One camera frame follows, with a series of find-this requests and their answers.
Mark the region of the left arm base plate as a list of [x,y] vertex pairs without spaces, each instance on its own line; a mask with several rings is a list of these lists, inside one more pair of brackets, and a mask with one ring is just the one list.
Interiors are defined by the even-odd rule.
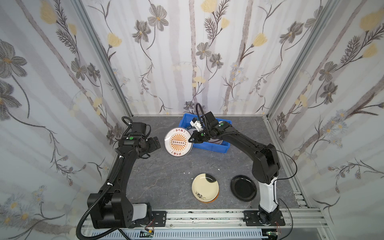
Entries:
[[167,211],[153,211],[152,215],[153,220],[150,224],[150,227],[163,228],[166,226]]

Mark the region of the green rimmed white plate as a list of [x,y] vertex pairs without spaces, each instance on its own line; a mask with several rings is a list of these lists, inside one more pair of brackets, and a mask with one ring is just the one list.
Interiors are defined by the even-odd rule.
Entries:
[[220,140],[220,139],[210,139],[208,142],[211,143],[211,144],[221,145],[223,143],[223,140]]

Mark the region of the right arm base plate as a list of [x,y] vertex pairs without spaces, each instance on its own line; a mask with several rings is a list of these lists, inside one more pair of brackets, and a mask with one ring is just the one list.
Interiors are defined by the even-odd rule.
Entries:
[[243,213],[243,221],[247,227],[284,227],[286,225],[281,211],[277,211],[270,219],[262,218],[259,211],[244,211]]

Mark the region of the blue plastic bin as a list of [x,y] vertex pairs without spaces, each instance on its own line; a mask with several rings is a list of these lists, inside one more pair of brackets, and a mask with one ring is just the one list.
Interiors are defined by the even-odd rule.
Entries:
[[[188,132],[192,135],[196,128],[192,126],[190,122],[194,118],[197,118],[197,115],[185,113],[179,123],[179,127],[187,129]],[[194,144],[193,148],[225,154],[228,152],[230,146],[231,144],[223,140],[210,139],[208,142],[204,142],[202,144]]]

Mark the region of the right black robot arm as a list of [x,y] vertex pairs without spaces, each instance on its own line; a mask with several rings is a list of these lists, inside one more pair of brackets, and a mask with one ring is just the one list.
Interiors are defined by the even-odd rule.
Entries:
[[276,222],[279,219],[278,214],[281,213],[276,200],[276,181],[281,165],[275,146],[252,140],[236,130],[232,124],[218,121],[212,112],[193,118],[190,124],[195,128],[189,138],[190,143],[202,144],[210,139],[222,140],[234,145],[253,161],[252,174],[259,182],[259,222],[265,226]]

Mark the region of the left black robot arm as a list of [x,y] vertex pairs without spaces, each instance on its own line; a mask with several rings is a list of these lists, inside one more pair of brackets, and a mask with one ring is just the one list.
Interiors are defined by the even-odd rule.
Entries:
[[87,216],[96,229],[133,228],[153,221],[150,203],[132,204],[127,197],[128,181],[136,160],[150,158],[161,148],[157,137],[150,138],[150,125],[128,123],[127,131],[118,140],[117,158],[99,192],[87,200]]

